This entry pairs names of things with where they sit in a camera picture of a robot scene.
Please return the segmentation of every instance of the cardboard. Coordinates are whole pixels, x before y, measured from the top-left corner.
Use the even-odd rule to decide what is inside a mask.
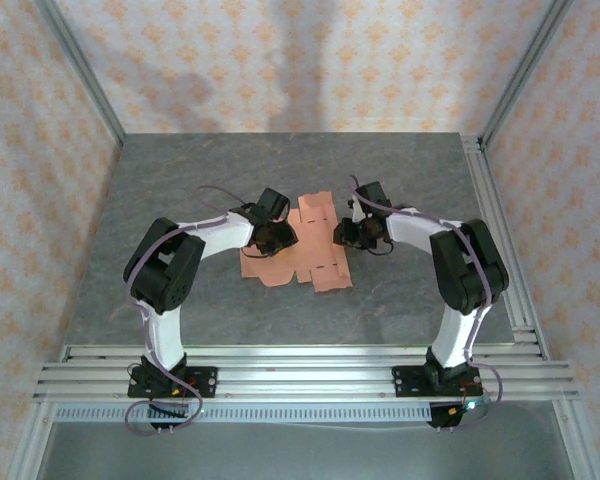
[[[333,243],[338,217],[331,192],[303,195],[298,206],[291,209],[287,219],[298,243],[270,258],[249,258],[240,253],[242,276],[277,287],[287,285],[295,274],[298,283],[313,282],[316,292],[352,287],[344,247]],[[244,251],[260,255],[256,247]]]

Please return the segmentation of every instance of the wallpaper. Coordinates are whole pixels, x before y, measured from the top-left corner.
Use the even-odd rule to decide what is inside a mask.
[[[478,134],[550,0],[58,0],[130,133]]]
[[[0,1],[0,478],[57,358],[116,156],[33,2]]]
[[[600,0],[580,0],[491,152],[553,356],[571,359],[600,451]]]

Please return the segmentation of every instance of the orange patterned wallpaper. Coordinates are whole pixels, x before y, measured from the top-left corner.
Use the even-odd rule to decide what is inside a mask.
[[[549,0],[59,0],[125,129],[478,134]]]
[[[574,2],[491,152],[552,354],[600,451],[600,0]]]
[[[29,0],[0,1],[0,478],[57,356],[117,152]]]

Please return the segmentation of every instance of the patterned wall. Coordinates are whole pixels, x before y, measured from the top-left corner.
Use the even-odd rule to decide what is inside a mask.
[[[574,2],[491,153],[552,354],[600,450],[600,0]]]
[[[59,0],[125,129],[479,133],[549,0]]]
[[[0,478],[57,356],[117,152],[29,0],[0,1]]]

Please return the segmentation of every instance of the gray marble surface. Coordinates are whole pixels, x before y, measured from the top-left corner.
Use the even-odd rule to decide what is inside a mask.
[[[193,191],[223,186],[255,201],[266,186],[292,199],[333,192],[348,214],[347,175],[379,180],[394,203],[447,219],[480,215],[457,134],[179,134],[129,135],[105,206],[67,344],[142,343],[139,314],[125,306],[122,271],[153,220],[216,216]],[[221,193],[207,199],[223,208]],[[182,308],[185,344],[429,344],[443,302],[429,255],[398,245],[374,257],[348,250],[353,288],[314,293],[311,284],[267,288],[240,276],[239,253],[206,259]],[[502,301],[487,316],[480,342],[508,342]]]

